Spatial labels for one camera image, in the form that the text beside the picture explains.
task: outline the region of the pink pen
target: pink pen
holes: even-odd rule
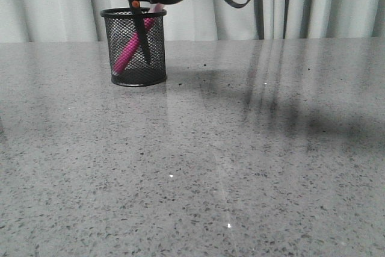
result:
[[[164,4],[156,4],[153,6],[149,13],[157,13],[162,11]],[[144,28],[146,32],[150,31],[150,29],[154,26],[155,17],[145,18],[144,19]],[[131,61],[132,57],[134,57],[136,51],[140,46],[139,35],[138,33],[134,33],[130,41],[126,44],[125,48],[123,48],[121,54],[116,60],[114,66],[112,67],[112,74],[117,76],[125,71],[128,63]]]

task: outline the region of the granite tabletop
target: granite tabletop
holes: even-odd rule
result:
[[[385,256],[385,39],[0,44],[0,256]]]

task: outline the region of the curtain fold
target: curtain fold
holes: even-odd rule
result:
[[[106,40],[100,11],[127,5],[0,0],[0,42]],[[385,37],[385,0],[254,0],[240,10],[223,0],[185,0],[166,9],[166,40]]]

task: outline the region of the table surface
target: table surface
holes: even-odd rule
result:
[[[0,45],[0,256],[385,256],[385,39]]]

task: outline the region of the black mesh pencil holder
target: black mesh pencil holder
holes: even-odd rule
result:
[[[127,87],[142,87],[166,80],[163,16],[159,13],[133,15],[129,8],[107,9],[104,17],[111,65],[111,81]],[[137,32],[134,17],[143,19],[146,34]]]

